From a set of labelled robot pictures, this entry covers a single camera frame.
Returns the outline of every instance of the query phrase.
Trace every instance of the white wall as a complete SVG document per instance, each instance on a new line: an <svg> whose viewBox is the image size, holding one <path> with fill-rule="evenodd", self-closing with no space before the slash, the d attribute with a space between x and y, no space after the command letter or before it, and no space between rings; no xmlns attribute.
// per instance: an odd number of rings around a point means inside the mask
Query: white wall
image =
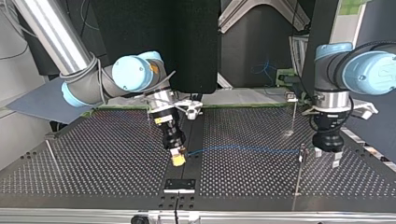
<svg viewBox="0 0 396 224"><path fill-rule="evenodd" d="M338 15L332 28L331 43L351 42L356 46L366 5L361 5L356 15Z"/></svg>
<svg viewBox="0 0 396 224"><path fill-rule="evenodd" d="M1 60L21 53L25 47L26 42L0 13L0 169L39 145L50 131L47 120L4 108L13 99L44 84L29 50L16 58Z"/></svg>

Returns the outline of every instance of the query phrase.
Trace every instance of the metal perforated plate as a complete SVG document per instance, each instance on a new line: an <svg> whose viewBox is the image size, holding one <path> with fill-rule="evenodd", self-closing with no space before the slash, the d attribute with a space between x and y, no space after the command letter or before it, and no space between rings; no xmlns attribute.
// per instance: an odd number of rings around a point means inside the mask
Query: metal perforated plate
<svg viewBox="0 0 396 224"><path fill-rule="evenodd" d="M297 113L292 130L292 107L207 109L200 196L293 198L298 149L310 147L314 134L307 118ZM300 195L396 197L395 174L389 178L364 160L369 153L363 148L346 142L338 168L332 168L334 154L315 158L310 148Z"/></svg>
<svg viewBox="0 0 396 224"><path fill-rule="evenodd" d="M97 111L3 178L0 192L38 196L155 196L169 152L145 110Z"/></svg>
<svg viewBox="0 0 396 224"><path fill-rule="evenodd" d="M298 150L309 143L292 109L230 108L205 111L202 196L291 197Z"/></svg>
<svg viewBox="0 0 396 224"><path fill-rule="evenodd" d="M371 155L363 150L346 146L341 165L337 168L332 168L332 153L323 153L320 158L315 158L315 153L311 151L302 175L301 194L316 197L396 198L394 180L363 160L362 157Z"/></svg>

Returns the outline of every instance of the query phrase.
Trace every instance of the blue cable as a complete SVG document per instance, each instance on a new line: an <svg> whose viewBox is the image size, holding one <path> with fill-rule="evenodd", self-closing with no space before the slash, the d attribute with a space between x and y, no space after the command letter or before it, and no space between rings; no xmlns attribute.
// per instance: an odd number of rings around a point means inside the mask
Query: blue cable
<svg viewBox="0 0 396 224"><path fill-rule="evenodd" d="M255 67L258 67L258 66L262 66L262 70L261 70L260 72L254 72L254 68L255 68ZM271 85L274 85L274 84L275 84L275 83L274 83L274 80L273 80L273 79L271 78L271 76L268 74L267 68L271 68L271 69L276 70L276 68L273 67L272 65L270 65L270 62L267 61L267 62L264 63L264 64L258 64L258 65L256 65L256 66L251 67L250 72L253 73L253 74L256 74L256 75L261 74L261 73L264 73L264 74L271 80Z"/></svg>
<svg viewBox="0 0 396 224"><path fill-rule="evenodd" d="M274 153L274 154L298 154L299 149L271 149L269 147L243 147L243 146L238 146L238 145L226 145L226 146L219 146L219 147L205 147L203 149L199 149L193 152L188 153L189 156L209 151L209 150L219 150L219 149L233 149L233 148L238 148L238 149L247 149L251 151L256 151L256 152L269 152L269 153Z"/></svg>

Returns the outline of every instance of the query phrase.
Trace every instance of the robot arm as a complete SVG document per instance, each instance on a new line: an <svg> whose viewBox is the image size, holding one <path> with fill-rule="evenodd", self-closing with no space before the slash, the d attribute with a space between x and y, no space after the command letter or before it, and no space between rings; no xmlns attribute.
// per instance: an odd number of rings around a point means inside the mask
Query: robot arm
<svg viewBox="0 0 396 224"><path fill-rule="evenodd" d="M177 107L186 106L188 119L195 119L202 103L177 101L158 52L124 56L102 68L56 0L14 0L14 4L61 71L67 103L96 105L129 92L143 92L155 123L163 131L163 147L170 150L173 164L185 162L186 137L178 127Z"/></svg>
<svg viewBox="0 0 396 224"><path fill-rule="evenodd" d="M376 41L353 49L351 43L322 45L315 61L313 117L317 124L313 145L327 152L342 152L340 128L352 114L351 91L381 95L396 87L396 55L388 50L366 50L369 46L394 45Z"/></svg>

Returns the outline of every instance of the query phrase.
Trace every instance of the blue joint cap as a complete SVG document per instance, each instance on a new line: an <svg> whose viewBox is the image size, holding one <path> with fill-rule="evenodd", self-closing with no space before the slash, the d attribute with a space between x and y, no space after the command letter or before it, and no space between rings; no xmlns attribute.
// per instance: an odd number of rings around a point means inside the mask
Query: blue joint cap
<svg viewBox="0 0 396 224"><path fill-rule="evenodd" d="M163 59L161 58L161 55L159 52L157 51L148 51L145 53L141 53L139 55L137 55L137 57L142 58L142 59L151 59L151 60L158 60L163 62Z"/></svg>
<svg viewBox="0 0 396 224"><path fill-rule="evenodd" d="M89 105L85 104L84 102L81 102L78 98L76 98L73 93L69 90L69 87L67 86L67 83L62 84L62 93L64 94L64 99L66 102L73 107L82 107L84 105Z"/></svg>
<svg viewBox="0 0 396 224"><path fill-rule="evenodd" d="M157 54L147 52L143 54L144 58L134 55L119 58L112 68L114 82L125 91L144 90L153 79L153 71L146 57L158 57L160 54Z"/></svg>
<svg viewBox="0 0 396 224"><path fill-rule="evenodd" d="M317 47L317 54L315 57L315 61L332 54L348 52L352 50L353 50L353 45L352 43L349 42L320 45L319 47Z"/></svg>
<svg viewBox="0 0 396 224"><path fill-rule="evenodd" d="M346 64L343 81L356 93L388 93L396 89L396 55L385 51L364 52Z"/></svg>

